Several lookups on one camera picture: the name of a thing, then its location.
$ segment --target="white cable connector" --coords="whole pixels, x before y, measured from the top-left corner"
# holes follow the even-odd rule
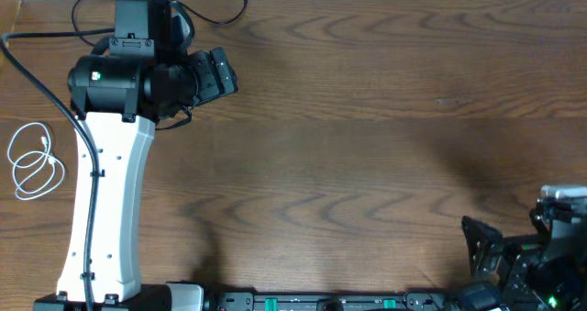
[[[43,151],[39,151],[39,150],[29,151],[29,152],[25,153],[24,155],[20,156],[16,161],[13,161],[12,157],[10,156],[10,152],[12,150],[12,144],[15,142],[15,139],[17,138],[18,134],[23,129],[28,128],[28,127],[32,127],[32,126],[39,126],[45,130],[45,135],[41,136],[41,138],[40,138],[40,142],[43,144],[44,150]],[[29,164],[19,164],[25,158],[27,158],[31,155],[34,155],[34,154],[38,154],[39,156],[33,162],[31,162]],[[17,186],[17,189],[15,190],[15,196],[19,200],[28,201],[28,200],[33,200],[38,197],[41,197],[41,196],[51,192],[55,188],[57,188],[57,186],[59,186],[61,184],[61,182],[63,182],[63,178],[65,178],[65,166],[63,165],[63,163],[61,161],[59,161],[59,159],[57,159],[55,156],[53,156],[51,154],[51,137],[50,137],[49,131],[47,130],[47,127],[45,127],[45,125],[42,123],[39,123],[39,122],[28,123],[28,124],[24,125],[23,127],[19,128],[17,130],[17,132],[15,132],[14,136],[12,136],[12,139],[10,140],[10,143],[8,144],[8,150],[6,151],[6,157],[12,163],[12,180],[15,182],[15,185]],[[30,168],[39,162],[40,162],[39,167],[33,173],[31,173],[29,176],[27,176],[27,178],[23,179],[22,181],[20,181],[20,182],[18,181],[17,169],[27,169],[27,168]],[[47,182],[45,182],[41,187],[37,188],[34,191],[26,190],[23,187],[23,184],[25,184],[29,179],[31,179],[37,173],[39,173],[45,167],[45,165],[47,163],[51,166],[51,169],[53,170],[53,172],[51,173],[51,176],[49,177]],[[55,183],[53,186],[49,187],[49,189],[43,190],[51,183],[51,181],[55,177],[55,172],[56,172],[55,163],[58,163],[61,166],[61,179],[57,183]]]

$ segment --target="black cable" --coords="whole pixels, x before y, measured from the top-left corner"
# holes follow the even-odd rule
[[[75,8],[77,8],[77,6],[78,6],[78,5],[79,5],[79,4],[80,4],[82,1],[83,1],[83,0],[77,0],[77,1],[75,2],[75,4],[73,4],[73,7],[72,7],[72,25],[73,25],[73,29],[74,29],[76,32],[80,32],[80,29],[77,27],[77,22],[75,21]],[[194,11],[194,10],[193,10],[191,7],[189,7],[188,5],[186,5],[186,4],[184,4],[184,3],[182,3],[182,2],[181,2],[181,1],[179,1],[179,0],[168,0],[168,1],[170,1],[170,2],[173,2],[173,1],[175,1],[175,2],[177,2],[179,5],[181,5],[183,8],[185,8],[186,10],[188,10],[189,12],[191,12],[192,14],[194,14],[195,16],[202,18],[202,19],[203,19],[204,21],[206,21],[206,22],[210,22],[210,23],[212,23],[212,24],[219,25],[219,26],[224,26],[224,25],[230,24],[230,23],[232,23],[232,22],[234,22],[234,21],[238,20],[238,19],[239,19],[239,18],[240,18],[240,17],[243,15],[243,13],[245,13],[245,10],[247,9],[247,5],[249,4],[249,0],[243,0],[243,5],[242,5],[242,8],[240,9],[240,12],[238,12],[238,14],[236,14],[234,17],[232,17],[232,18],[230,18],[230,19],[228,19],[228,20],[226,20],[226,21],[216,21],[216,20],[213,20],[213,19],[211,19],[211,18],[208,18],[208,17],[205,17],[205,16],[201,15],[200,13],[198,13],[198,12]],[[114,29],[113,29],[113,28],[111,28],[111,29],[109,29],[109,31],[107,31],[107,32],[114,32]],[[86,38],[85,38],[83,35],[79,36],[79,38],[80,38],[80,39],[81,39],[81,40],[82,40],[84,43],[86,43],[86,44],[88,44],[88,45],[90,45],[90,46],[92,46],[92,47],[93,47],[93,46],[95,46],[95,44],[94,44],[93,42],[91,42],[91,41],[89,41],[88,39],[86,39]]]
[[[82,2],[83,0],[77,0],[75,2],[75,4],[73,4],[72,7],[72,25],[73,25],[73,29],[75,30],[75,32],[80,32],[80,29],[77,28],[77,23],[75,22],[75,8],[77,8],[77,6]],[[107,32],[114,32],[114,28],[110,28]],[[90,45],[90,46],[95,46],[95,44],[91,41],[89,41],[88,39],[84,38],[83,35],[78,36],[84,43]]]
[[[90,192],[90,205],[88,209],[88,220],[85,229],[85,242],[83,245],[83,282],[85,292],[85,303],[88,311],[94,310],[93,297],[92,297],[92,273],[90,271],[90,252],[92,249],[92,235],[94,233],[94,215],[95,215],[95,204],[98,191],[98,178],[100,177],[98,163],[98,152],[95,145],[92,143],[87,133],[83,130],[80,123],[75,119],[75,116],[67,109],[67,107],[59,100],[53,92],[51,92],[47,86],[45,86],[40,80],[38,80],[31,72],[27,70],[10,52],[7,46],[9,39],[26,39],[26,38],[54,38],[54,37],[76,37],[76,36],[89,36],[98,35],[110,32],[110,29],[98,29],[91,31],[82,32],[27,32],[27,33],[8,33],[2,35],[2,41],[0,42],[0,49],[6,56],[6,58],[22,73],[27,79],[35,85],[49,100],[57,106],[57,108],[63,113],[63,115],[70,121],[73,128],[80,135],[83,140],[85,147],[90,153],[92,159],[92,190]]]
[[[434,297],[432,296],[431,293],[429,293],[429,292],[427,292],[425,290],[419,290],[419,289],[410,289],[407,292],[405,292],[404,297],[402,299],[405,302],[405,307],[407,307],[408,309],[410,309],[410,308],[407,306],[407,304],[408,304],[408,302],[407,302],[407,296],[410,295],[410,294],[427,294],[430,297],[430,299],[432,300],[432,303],[434,304],[434,306],[437,308],[437,311],[441,311],[442,310],[442,308],[440,308],[440,306],[438,306],[437,301],[434,300]]]

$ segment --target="green clip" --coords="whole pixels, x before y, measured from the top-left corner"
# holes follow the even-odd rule
[[[277,311],[277,298],[265,299],[265,311]]]
[[[383,308],[395,308],[395,300],[394,299],[383,300]]]

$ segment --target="wood grain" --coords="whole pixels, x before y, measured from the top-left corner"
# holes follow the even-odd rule
[[[12,31],[17,22],[19,8],[20,0],[0,0],[0,34]],[[0,73],[3,63],[4,56],[0,56]]]
[[[214,18],[240,5],[185,2]],[[250,0],[232,26],[194,20],[194,50],[225,47],[241,92],[157,134],[140,214],[144,281],[259,291],[468,281],[461,216],[529,233],[541,184],[587,181],[584,3]],[[17,30],[70,30],[71,5],[26,1]],[[113,8],[84,4],[81,27],[112,25]],[[89,51],[77,39],[11,48],[63,101],[67,72]],[[12,67],[0,87],[1,135],[49,122],[69,170],[29,203],[0,171],[0,305],[26,309],[54,289],[67,252],[75,141]]]

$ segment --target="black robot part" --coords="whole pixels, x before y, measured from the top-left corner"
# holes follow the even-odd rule
[[[158,123],[235,93],[237,76],[224,49],[188,56],[193,36],[191,19],[173,1],[116,0],[115,36],[96,44],[96,54],[83,56],[70,71],[73,111],[79,119],[107,112],[126,122],[139,115]],[[110,56],[101,55],[106,41]]]

